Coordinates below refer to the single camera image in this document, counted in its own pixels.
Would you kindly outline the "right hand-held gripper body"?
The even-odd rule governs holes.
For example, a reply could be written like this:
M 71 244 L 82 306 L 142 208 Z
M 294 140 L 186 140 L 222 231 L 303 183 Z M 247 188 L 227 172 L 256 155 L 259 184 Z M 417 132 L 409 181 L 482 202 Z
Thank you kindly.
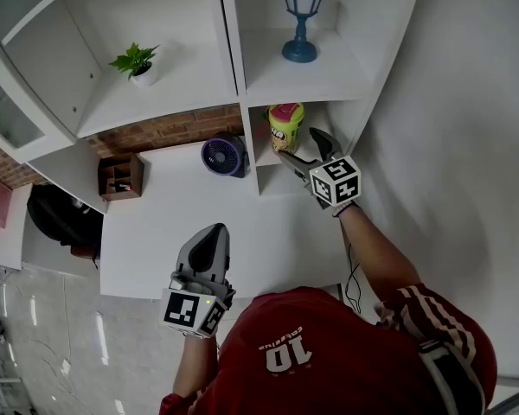
M 338 208 L 361 195 L 361 171 L 351 156 L 332 158 L 324 163 L 306 162 L 296 157 L 294 171 L 322 208 Z

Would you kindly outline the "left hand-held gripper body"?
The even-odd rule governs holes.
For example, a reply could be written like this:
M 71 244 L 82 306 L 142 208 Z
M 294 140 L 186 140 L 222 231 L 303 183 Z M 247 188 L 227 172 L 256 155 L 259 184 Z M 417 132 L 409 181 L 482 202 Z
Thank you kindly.
M 159 322 L 184 335 L 213 337 L 228 311 L 221 301 L 223 291 L 223 281 L 175 271 L 162 292 Z

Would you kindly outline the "green can with pink lid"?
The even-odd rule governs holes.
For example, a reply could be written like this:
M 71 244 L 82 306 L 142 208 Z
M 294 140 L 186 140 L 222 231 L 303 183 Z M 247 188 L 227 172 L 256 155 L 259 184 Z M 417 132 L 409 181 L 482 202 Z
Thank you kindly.
M 293 154 L 298 145 L 298 132 L 305 118 L 304 104 L 270 105 L 267 109 L 267 118 L 272 134 L 273 150 Z

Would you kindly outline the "person's left forearm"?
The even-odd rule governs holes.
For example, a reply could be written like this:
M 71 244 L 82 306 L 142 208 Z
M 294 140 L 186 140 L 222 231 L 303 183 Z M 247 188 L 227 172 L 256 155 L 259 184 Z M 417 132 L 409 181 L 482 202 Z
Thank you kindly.
M 216 338 L 187 335 L 172 392 L 187 398 L 205 389 L 218 371 Z

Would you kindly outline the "person's right forearm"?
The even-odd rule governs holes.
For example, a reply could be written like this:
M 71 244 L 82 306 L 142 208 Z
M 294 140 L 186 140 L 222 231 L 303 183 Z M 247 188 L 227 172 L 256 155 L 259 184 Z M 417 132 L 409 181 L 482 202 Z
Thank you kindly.
M 381 302 L 394 291 L 421 282 L 410 260 L 359 207 L 347 207 L 338 218 L 365 278 Z

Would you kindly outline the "purple desk fan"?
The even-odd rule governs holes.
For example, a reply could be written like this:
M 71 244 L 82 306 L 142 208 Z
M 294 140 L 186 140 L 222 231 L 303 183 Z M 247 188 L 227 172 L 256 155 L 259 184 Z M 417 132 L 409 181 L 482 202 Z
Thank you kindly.
M 247 149 L 241 137 L 228 132 L 217 132 L 201 150 L 202 162 L 218 176 L 244 178 L 247 174 Z

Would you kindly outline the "white desk hutch shelf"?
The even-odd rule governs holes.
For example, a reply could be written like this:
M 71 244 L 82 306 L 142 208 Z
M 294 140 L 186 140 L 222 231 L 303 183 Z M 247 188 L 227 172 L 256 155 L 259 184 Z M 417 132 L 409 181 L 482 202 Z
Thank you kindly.
M 74 144 L 28 164 L 105 212 L 85 138 L 170 114 L 236 104 L 251 174 L 280 163 L 263 107 L 306 106 L 306 124 L 356 146 L 393 66 L 416 0 L 322 0 L 306 22 L 317 58 L 281 53 L 297 19 L 285 0 L 0 0 L 0 44 Z M 157 80 L 109 66 L 135 42 L 158 46 Z

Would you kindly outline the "person's left hand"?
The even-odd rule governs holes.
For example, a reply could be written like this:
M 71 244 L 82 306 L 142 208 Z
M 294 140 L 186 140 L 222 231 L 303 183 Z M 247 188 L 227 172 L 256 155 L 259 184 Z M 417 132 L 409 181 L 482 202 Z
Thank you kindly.
M 229 310 L 232 307 L 235 289 L 225 278 L 223 280 L 224 291 L 222 293 L 221 301 L 225 305 L 226 309 Z

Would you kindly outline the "brown wooden organizer box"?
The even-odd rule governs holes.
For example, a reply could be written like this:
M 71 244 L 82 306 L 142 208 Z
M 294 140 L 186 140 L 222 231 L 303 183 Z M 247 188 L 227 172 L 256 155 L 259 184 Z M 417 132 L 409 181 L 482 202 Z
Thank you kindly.
M 137 154 L 128 153 L 103 158 L 99 161 L 99 195 L 106 201 L 139 198 L 143 192 L 144 163 Z M 109 183 L 124 182 L 131 184 L 132 191 L 114 192 Z

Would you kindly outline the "wooden chair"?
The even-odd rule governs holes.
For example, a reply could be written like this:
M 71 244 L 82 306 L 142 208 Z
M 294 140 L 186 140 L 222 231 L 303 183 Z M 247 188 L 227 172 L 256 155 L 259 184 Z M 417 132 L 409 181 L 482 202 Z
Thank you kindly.
M 70 246 L 70 253 L 76 258 L 90 259 L 94 267 L 99 269 L 100 246 Z

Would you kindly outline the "black backpack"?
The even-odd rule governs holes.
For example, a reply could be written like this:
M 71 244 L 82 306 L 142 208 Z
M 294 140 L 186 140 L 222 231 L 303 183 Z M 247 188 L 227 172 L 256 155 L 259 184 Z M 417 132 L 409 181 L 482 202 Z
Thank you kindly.
M 55 185 L 32 188 L 27 209 L 36 227 L 61 246 L 100 246 L 104 215 Z

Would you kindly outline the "person's red shirt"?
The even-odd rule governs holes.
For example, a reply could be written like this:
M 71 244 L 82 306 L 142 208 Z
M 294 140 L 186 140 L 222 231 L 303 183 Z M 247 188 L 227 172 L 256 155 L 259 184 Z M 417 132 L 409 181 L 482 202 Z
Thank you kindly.
M 423 284 L 394 290 L 369 323 L 329 293 L 256 297 L 199 393 L 159 415 L 482 415 L 497 384 L 489 338 Z

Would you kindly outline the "white side cabinet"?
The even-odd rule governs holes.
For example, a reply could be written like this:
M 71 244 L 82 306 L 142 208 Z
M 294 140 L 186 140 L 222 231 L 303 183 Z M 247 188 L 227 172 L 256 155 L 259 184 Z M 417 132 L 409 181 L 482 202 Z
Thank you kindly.
M 0 229 L 0 268 L 43 269 L 79 277 L 93 274 L 97 269 L 90 259 L 76 258 L 69 246 L 48 238 L 31 220 L 27 202 L 34 186 L 12 191 L 6 228 Z

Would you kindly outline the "white glass cabinet door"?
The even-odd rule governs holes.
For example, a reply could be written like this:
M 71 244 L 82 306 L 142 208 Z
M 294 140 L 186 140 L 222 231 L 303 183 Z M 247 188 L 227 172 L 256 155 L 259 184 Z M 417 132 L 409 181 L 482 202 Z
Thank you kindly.
M 27 163 L 74 142 L 74 135 L 35 94 L 0 44 L 0 149 Z

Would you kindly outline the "small potted green plant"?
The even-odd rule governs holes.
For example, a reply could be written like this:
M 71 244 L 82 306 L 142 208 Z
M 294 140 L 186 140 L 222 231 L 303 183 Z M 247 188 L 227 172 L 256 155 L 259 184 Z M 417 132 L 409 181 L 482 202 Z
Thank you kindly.
M 152 62 L 157 48 L 158 46 L 141 48 L 133 42 L 125 53 L 118 55 L 109 66 L 115 67 L 120 73 L 127 73 L 127 79 L 135 86 L 151 86 L 157 80 L 157 67 Z

